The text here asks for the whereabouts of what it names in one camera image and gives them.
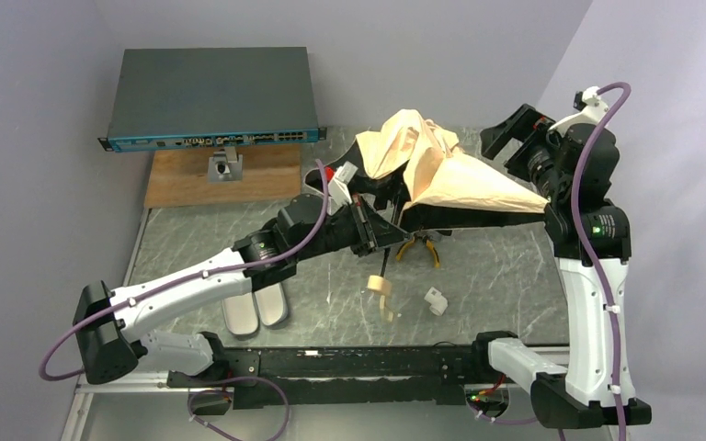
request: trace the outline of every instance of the tape roll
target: tape roll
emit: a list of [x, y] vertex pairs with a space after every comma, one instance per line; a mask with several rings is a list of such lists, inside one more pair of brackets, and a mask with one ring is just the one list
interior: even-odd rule
[[367, 289], [380, 296], [380, 318], [384, 322], [393, 322], [394, 314], [388, 306], [392, 287], [391, 282], [380, 276], [370, 276], [367, 282]]

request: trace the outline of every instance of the wooden board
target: wooden board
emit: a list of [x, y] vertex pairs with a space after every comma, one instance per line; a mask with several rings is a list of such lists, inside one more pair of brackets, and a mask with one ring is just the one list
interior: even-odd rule
[[148, 209], [293, 198], [300, 193], [299, 144], [245, 146], [241, 181], [207, 181], [215, 149], [156, 152], [144, 206]]

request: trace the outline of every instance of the brown paper bag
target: brown paper bag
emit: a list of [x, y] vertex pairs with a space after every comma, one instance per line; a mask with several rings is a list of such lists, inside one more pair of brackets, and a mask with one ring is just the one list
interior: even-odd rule
[[356, 136], [364, 170], [380, 179], [407, 163], [409, 209], [427, 204], [461, 209], [543, 212], [548, 201], [463, 152], [459, 137], [416, 110], [400, 110], [381, 131]]

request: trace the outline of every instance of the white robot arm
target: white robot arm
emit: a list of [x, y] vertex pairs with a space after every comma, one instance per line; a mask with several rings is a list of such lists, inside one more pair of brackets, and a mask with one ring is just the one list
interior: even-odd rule
[[[409, 200], [401, 174], [380, 180], [368, 178], [361, 172], [361, 153], [354, 143], [328, 170], [318, 170], [305, 178], [308, 185], [318, 187], [323, 181], [321, 173], [334, 174], [327, 186], [332, 200], [326, 204], [315, 195], [300, 195], [261, 230], [175, 274], [114, 290], [103, 282], [89, 285], [83, 290], [75, 323], [88, 320], [111, 305], [127, 306], [76, 332], [87, 381], [110, 382], [137, 366], [141, 370], [181, 372], [197, 379], [220, 379], [225, 372], [221, 371], [222, 345], [217, 336], [171, 334], [156, 328], [207, 303], [279, 283], [296, 274], [296, 264], [301, 260], [345, 247], [359, 256], [371, 254], [403, 243], [419, 230], [542, 221], [553, 242], [567, 298], [569, 366], [547, 362], [514, 334], [500, 332], [479, 334], [473, 343], [473, 353], [484, 360], [480, 367], [504, 373], [529, 391], [532, 407], [546, 427], [616, 424], [616, 414], [610, 411], [616, 396], [626, 403], [627, 424], [647, 424], [650, 407], [635, 398], [623, 343], [621, 378], [619, 384], [612, 383], [614, 338], [607, 302], [598, 273], [579, 244], [569, 212], [569, 189], [579, 152], [601, 116], [608, 112], [608, 106], [598, 97], [596, 88], [579, 92], [575, 106], [579, 113], [555, 122], [524, 105], [502, 124], [481, 133], [483, 156], [490, 159], [510, 139], [522, 142], [506, 162], [506, 168], [510, 174], [534, 184], [549, 199], [544, 214], [416, 206], [401, 217], [395, 216], [399, 224], [394, 225], [377, 210], [384, 209], [389, 201], [401, 210]], [[618, 162], [618, 150], [615, 137], [606, 130], [594, 146], [584, 172], [586, 184], [581, 186], [582, 233], [590, 237], [616, 295], [615, 313], [623, 335], [623, 290], [631, 255], [629, 223], [624, 212], [604, 198]], [[374, 195], [373, 206], [361, 194]], [[325, 217], [317, 230], [313, 223], [319, 221], [322, 212]], [[315, 235], [309, 234], [313, 228]], [[275, 260], [294, 248], [301, 250], [289, 258]], [[221, 270], [231, 266], [241, 269]], [[151, 293], [151, 297], [145, 298], [145, 293]]]

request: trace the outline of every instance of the yellow pliers handle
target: yellow pliers handle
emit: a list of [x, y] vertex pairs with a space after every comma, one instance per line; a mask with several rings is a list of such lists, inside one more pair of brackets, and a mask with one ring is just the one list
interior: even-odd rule
[[[439, 268], [439, 254], [437, 253], [437, 249], [434, 247], [434, 244], [429, 239], [422, 239], [422, 242], [428, 248], [428, 251], [431, 253], [431, 256], [434, 257], [434, 267]], [[399, 251], [396, 252], [396, 261], [401, 262], [402, 256], [407, 251], [407, 249], [415, 244], [415, 236], [413, 236], [409, 241], [403, 243], [402, 246], [399, 247]]]
[[402, 256], [404, 255], [404, 252], [407, 251], [407, 248], [413, 246], [416, 244], [416, 237], [413, 236], [409, 241], [402, 243], [402, 246], [399, 247], [399, 251], [396, 252], [396, 261], [400, 262], [402, 260]]
[[426, 245], [431, 256], [434, 257], [434, 267], [439, 268], [439, 254], [437, 253], [437, 249], [429, 239], [426, 240]]

